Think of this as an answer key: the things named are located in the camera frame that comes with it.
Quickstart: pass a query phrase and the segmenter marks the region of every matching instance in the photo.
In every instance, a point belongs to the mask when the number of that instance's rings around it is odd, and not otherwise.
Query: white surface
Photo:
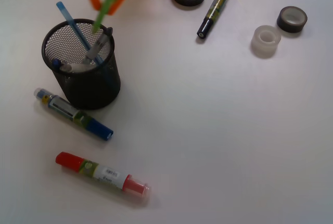
[[[90,112],[115,134],[87,135],[43,109],[33,92],[63,96],[41,56],[48,31],[95,19],[88,0],[0,0],[0,223],[313,224],[333,219],[331,0],[229,0],[204,44],[212,0],[126,0],[114,28],[118,98]],[[298,6],[308,22],[275,56],[249,50],[254,30]],[[61,151],[152,186],[136,207],[63,170]]]

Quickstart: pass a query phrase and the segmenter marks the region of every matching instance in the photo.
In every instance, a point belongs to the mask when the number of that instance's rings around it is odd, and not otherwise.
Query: clear tape roll
[[[280,41],[281,34],[277,29],[269,25],[263,25],[255,30],[251,45],[255,51],[272,53],[276,51]]]

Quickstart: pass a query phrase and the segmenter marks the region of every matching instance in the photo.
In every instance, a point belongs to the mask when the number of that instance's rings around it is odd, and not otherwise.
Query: marker
[[[148,184],[143,184],[140,181],[133,179],[132,175],[119,173],[113,168],[100,165],[99,163],[66,152],[61,152],[57,156],[56,163],[72,169],[76,173],[80,173],[141,198],[148,198],[151,190],[151,187],[149,187]]]
[[[206,17],[203,20],[202,25],[200,26],[197,35],[201,38],[201,39],[205,39],[208,32],[210,31],[210,29],[212,28],[212,26],[214,25],[214,23],[216,23],[221,10],[223,8],[223,5],[225,4],[227,0],[214,0],[212,5],[210,6]]]
[[[82,110],[74,108],[70,103],[62,99],[58,95],[54,95],[45,89],[36,89],[34,95],[40,99],[44,105],[55,110],[67,119],[73,121],[76,125],[85,130],[97,135],[107,141],[111,138],[113,131],[103,124],[96,121],[91,116],[87,115]]]

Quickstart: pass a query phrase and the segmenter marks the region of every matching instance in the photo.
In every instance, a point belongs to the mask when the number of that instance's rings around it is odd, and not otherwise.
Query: mesh cup
[[[92,20],[74,19],[74,21],[91,46],[102,33],[107,34],[107,28],[103,25],[97,33],[92,34],[94,23]],[[81,63],[86,53],[87,50],[66,21],[51,29],[42,45],[44,62],[52,70],[68,101],[74,107],[81,109],[103,108],[111,103],[120,91],[120,77],[114,56],[112,35],[99,52],[103,62],[96,68],[81,73],[66,73],[52,66],[53,59],[68,64]]]

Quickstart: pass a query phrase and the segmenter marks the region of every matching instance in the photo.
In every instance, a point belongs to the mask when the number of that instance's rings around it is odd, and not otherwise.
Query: red marker
[[[129,192],[142,198],[149,196],[151,188],[147,184],[143,184],[140,181],[133,179],[132,175],[119,173],[112,168],[100,165],[91,160],[61,152],[56,158],[56,163],[87,177],[94,178],[97,181],[106,183],[110,186],[115,186],[122,191]]]

